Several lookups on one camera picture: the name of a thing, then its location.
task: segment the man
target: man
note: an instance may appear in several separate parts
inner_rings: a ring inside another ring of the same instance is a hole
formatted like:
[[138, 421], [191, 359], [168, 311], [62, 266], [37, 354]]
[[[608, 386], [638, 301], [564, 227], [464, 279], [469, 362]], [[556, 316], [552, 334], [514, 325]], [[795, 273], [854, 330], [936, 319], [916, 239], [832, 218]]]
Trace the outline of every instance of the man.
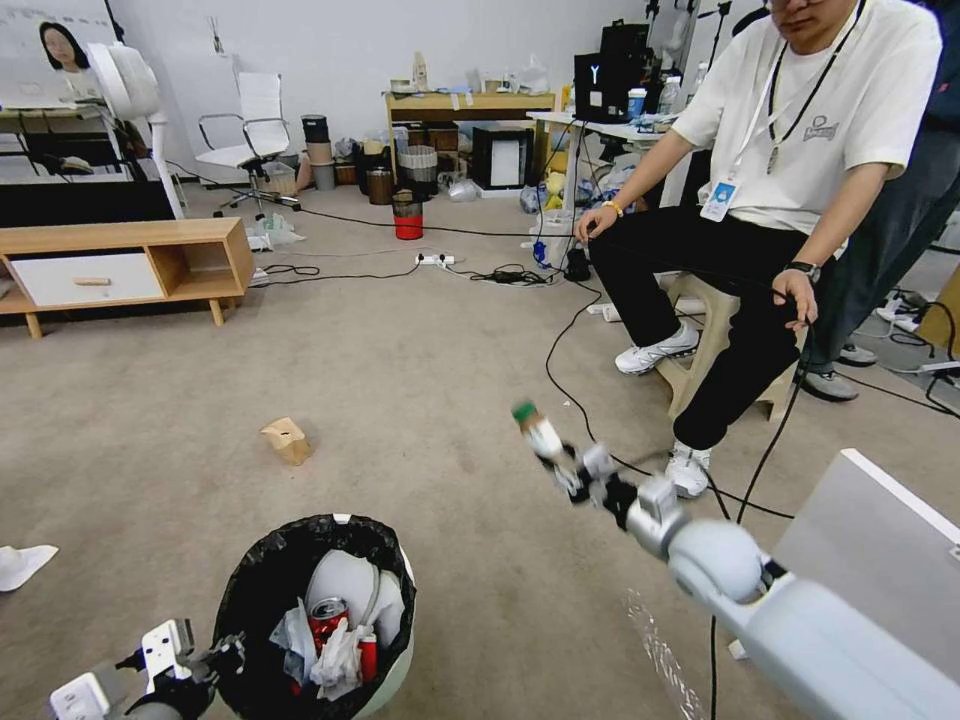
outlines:
[[930, 247], [960, 202], [960, 0], [933, 7], [943, 55], [906, 172], [884, 185], [846, 252], [817, 287], [820, 319], [806, 348], [803, 389], [832, 402], [859, 393], [833, 363], [866, 367], [876, 355], [852, 333]]
[[[578, 223], [635, 343], [616, 359], [621, 372], [697, 346], [654, 272], [736, 280], [730, 347], [674, 423], [667, 476], [681, 495], [706, 489], [711, 448], [796, 361], [794, 331], [817, 317], [812, 283], [906, 166], [939, 53], [936, 20], [902, 0], [773, 0], [771, 18], [731, 41], [613, 201]], [[622, 217], [711, 143], [712, 219], [681, 207]], [[720, 186], [735, 188], [726, 204]]]

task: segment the soda can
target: soda can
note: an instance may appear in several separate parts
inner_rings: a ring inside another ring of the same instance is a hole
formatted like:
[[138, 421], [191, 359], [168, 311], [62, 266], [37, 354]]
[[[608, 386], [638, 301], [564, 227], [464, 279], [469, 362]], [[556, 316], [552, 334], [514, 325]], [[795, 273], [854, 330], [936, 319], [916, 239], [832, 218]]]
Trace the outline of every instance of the soda can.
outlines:
[[324, 598], [310, 608], [307, 623], [310, 625], [313, 644], [316, 645], [318, 653], [345, 617], [347, 617], [347, 604], [342, 598]]

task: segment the black garbage bag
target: black garbage bag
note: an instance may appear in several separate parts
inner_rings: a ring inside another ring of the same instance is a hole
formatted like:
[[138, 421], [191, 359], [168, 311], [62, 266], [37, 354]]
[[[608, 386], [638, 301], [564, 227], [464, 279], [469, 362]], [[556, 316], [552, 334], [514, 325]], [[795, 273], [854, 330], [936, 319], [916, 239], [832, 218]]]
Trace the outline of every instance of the black garbage bag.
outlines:
[[[376, 678], [333, 702], [317, 700], [313, 685], [295, 696], [294, 681], [283, 672], [283, 650], [270, 642], [270, 633], [304, 596], [317, 563], [330, 550], [343, 550], [392, 572], [404, 604], [399, 635], [378, 651]], [[246, 666], [241, 675], [221, 678], [220, 696], [245, 720], [352, 718], [411, 642], [416, 594], [397, 535], [383, 523], [354, 515], [340, 524], [333, 515], [315, 515], [274, 530], [247, 551], [223, 593], [214, 638], [245, 633]]]

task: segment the man's hand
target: man's hand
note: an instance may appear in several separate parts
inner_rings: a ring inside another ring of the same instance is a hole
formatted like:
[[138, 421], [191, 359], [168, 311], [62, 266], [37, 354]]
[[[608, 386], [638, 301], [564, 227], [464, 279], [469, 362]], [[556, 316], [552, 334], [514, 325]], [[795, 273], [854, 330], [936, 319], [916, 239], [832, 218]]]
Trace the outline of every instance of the man's hand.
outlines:
[[784, 295], [789, 295], [797, 303], [797, 319], [787, 323], [788, 330], [799, 333], [817, 319], [817, 299], [814, 297], [810, 278], [804, 273], [799, 270], [784, 270], [773, 279], [773, 289], [778, 293], [773, 296], [774, 305], [786, 305]]
[[595, 210], [587, 210], [577, 223], [577, 240], [582, 243], [588, 243], [600, 235], [604, 230], [613, 225], [619, 216], [617, 211], [607, 205], [598, 207]]

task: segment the shoe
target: shoe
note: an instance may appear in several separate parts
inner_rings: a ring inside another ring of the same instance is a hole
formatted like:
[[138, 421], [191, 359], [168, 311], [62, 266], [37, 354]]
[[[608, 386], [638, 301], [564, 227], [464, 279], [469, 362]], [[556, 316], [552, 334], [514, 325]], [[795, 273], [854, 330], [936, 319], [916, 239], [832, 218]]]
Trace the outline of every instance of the shoe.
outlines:
[[666, 340], [642, 348], [634, 345], [617, 355], [617, 370], [627, 375], [642, 375], [653, 370], [663, 358], [686, 355], [696, 350], [699, 344], [700, 333], [681, 320], [680, 329]]
[[710, 485], [706, 471], [710, 469], [710, 451], [694, 450], [677, 440], [664, 473], [677, 489], [677, 495], [695, 498]]
[[853, 367], [870, 367], [871, 365], [877, 364], [877, 354], [870, 350], [857, 347], [853, 343], [847, 343], [840, 351], [840, 357], [837, 358], [837, 362], [841, 362], [844, 365], [852, 365]]
[[808, 372], [800, 387], [814, 397], [829, 402], [850, 402], [860, 397], [853, 385], [832, 372]]

